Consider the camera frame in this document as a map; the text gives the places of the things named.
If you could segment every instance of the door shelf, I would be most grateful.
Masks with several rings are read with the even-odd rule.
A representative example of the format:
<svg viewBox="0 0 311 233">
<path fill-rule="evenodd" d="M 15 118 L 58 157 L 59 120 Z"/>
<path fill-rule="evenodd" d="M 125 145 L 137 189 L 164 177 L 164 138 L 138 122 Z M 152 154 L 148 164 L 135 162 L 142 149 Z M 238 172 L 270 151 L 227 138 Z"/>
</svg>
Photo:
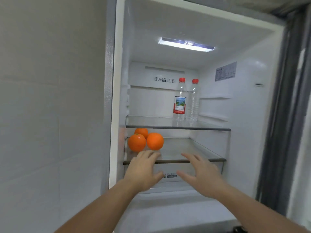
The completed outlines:
<svg viewBox="0 0 311 233">
<path fill-rule="evenodd" d="M 123 165 L 129 165 L 133 157 L 138 153 L 133 152 L 127 146 L 127 139 L 125 140 L 125 152 Z M 164 145 L 159 150 L 161 156 L 155 162 L 156 164 L 164 163 L 189 163 L 181 153 L 197 154 L 203 158 L 208 159 L 210 162 L 225 162 L 226 159 L 220 157 L 211 150 L 205 148 L 199 143 L 190 138 L 164 138 Z"/>
<path fill-rule="evenodd" d="M 224 128 L 205 122 L 189 122 L 175 121 L 173 118 L 159 117 L 142 117 L 142 116 L 127 116 L 127 128 L 158 128 L 158 129 L 187 129 L 187 130 L 214 130 L 214 131 L 231 131 L 230 128 Z"/>
</svg>

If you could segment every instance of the right hand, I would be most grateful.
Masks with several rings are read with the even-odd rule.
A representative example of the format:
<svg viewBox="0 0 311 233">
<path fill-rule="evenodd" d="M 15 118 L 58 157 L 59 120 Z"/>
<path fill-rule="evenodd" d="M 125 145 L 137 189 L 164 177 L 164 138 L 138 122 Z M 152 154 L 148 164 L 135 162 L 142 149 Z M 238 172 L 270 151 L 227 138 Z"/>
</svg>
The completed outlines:
<svg viewBox="0 0 311 233">
<path fill-rule="evenodd" d="M 190 184 L 201 195 L 216 199 L 218 194 L 228 185 L 215 164 L 203 159 L 198 155 L 181 154 L 193 165 L 196 176 L 191 176 L 182 171 L 177 171 L 177 175 Z"/>
</svg>

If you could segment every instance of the plastic bottle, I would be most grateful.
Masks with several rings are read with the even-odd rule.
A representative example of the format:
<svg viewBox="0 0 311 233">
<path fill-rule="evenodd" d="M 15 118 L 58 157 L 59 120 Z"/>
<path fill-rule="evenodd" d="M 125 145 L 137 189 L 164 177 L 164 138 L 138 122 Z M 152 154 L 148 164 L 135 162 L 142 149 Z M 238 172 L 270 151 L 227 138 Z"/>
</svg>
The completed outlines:
<svg viewBox="0 0 311 233">
<path fill-rule="evenodd" d="M 176 121 L 183 121 L 185 119 L 187 102 L 187 89 L 185 81 L 185 78 L 180 78 L 179 84 L 176 88 L 173 107 L 173 119 Z"/>
<path fill-rule="evenodd" d="M 199 115 L 199 79 L 192 80 L 192 86 L 189 91 L 188 107 L 186 112 L 186 119 L 190 121 L 197 121 Z"/>
</svg>

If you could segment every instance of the open refrigerator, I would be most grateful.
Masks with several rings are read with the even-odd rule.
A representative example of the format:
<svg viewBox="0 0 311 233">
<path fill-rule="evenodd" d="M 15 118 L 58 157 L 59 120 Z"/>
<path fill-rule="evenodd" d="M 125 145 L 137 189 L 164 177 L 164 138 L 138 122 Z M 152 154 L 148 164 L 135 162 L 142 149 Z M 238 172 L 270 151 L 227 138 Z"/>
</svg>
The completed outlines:
<svg viewBox="0 0 311 233">
<path fill-rule="evenodd" d="M 283 156 L 281 149 L 277 155 L 274 143 L 282 140 L 273 138 L 282 122 L 295 127 L 293 121 L 303 116 L 297 114 L 297 106 L 292 114 L 282 110 L 283 98 L 288 100 L 283 106 L 293 99 L 296 105 L 302 96 L 295 95 L 304 93 L 305 111 L 309 101 L 310 88 L 297 88 L 309 73 L 305 63 L 309 9 L 301 12 L 286 22 L 215 0 L 108 0 L 104 144 L 109 152 L 103 162 L 102 191 L 123 178 L 136 155 L 127 146 L 136 128 L 158 132 L 165 139 L 154 167 L 154 172 L 164 171 L 165 178 L 136 196 L 115 232 L 228 232 L 239 224 L 219 202 L 203 198 L 176 175 L 177 170 L 194 175 L 181 153 L 198 154 L 215 163 L 229 184 L 267 205 L 283 188 L 269 193 L 271 180 L 285 181 L 283 177 L 291 174 L 286 183 L 293 182 L 296 162 L 291 162 L 289 174 L 273 172 L 277 168 L 272 164 L 283 170 L 282 162 L 297 159 L 304 123 L 296 126 L 300 133 L 295 133 L 299 137 L 293 141 L 295 152 L 287 147 Z M 162 38 L 214 50 L 161 45 Z M 172 119 L 180 77 L 186 79 L 188 89 L 192 79 L 199 79 L 197 122 Z M 289 144 L 292 127 L 285 126 Z M 287 211 L 290 199 L 286 201 Z"/>
</svg>

